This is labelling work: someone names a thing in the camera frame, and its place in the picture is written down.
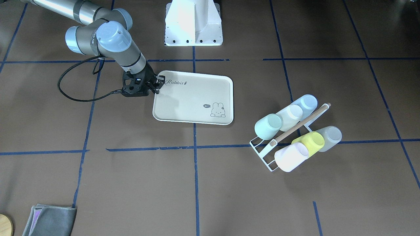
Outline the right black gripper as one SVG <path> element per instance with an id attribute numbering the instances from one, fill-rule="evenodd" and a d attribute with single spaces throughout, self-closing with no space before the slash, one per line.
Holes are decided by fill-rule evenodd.
<path id="1" fill-rule="evenodd" d="M 131 92 L 132 93 L 146 93 L 152 91 L 153 94 L 159 94 L 162 85 L 165 84 L 165 76 L 156 76 L 152 67 L 146 62 L 145 67 L 141 72 L 131 75 Z"/>

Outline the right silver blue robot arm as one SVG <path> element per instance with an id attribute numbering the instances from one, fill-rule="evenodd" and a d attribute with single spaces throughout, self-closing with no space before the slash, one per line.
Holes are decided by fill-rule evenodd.
<path id="1" fill-rule="evenodd" d="M 81 26 L 71 27 L 65 34 L 67 47 L 94 59 L 113 58 L 124 70 L 122 89 L 116 90 L 126 97 L 159 94 L 165 83 L 147 63 L 135 44 L 129 30 L 133 22 L 124 9 L 106 9 L 88 0 L 30 0 L 31 3 L 75 20 Z"/>

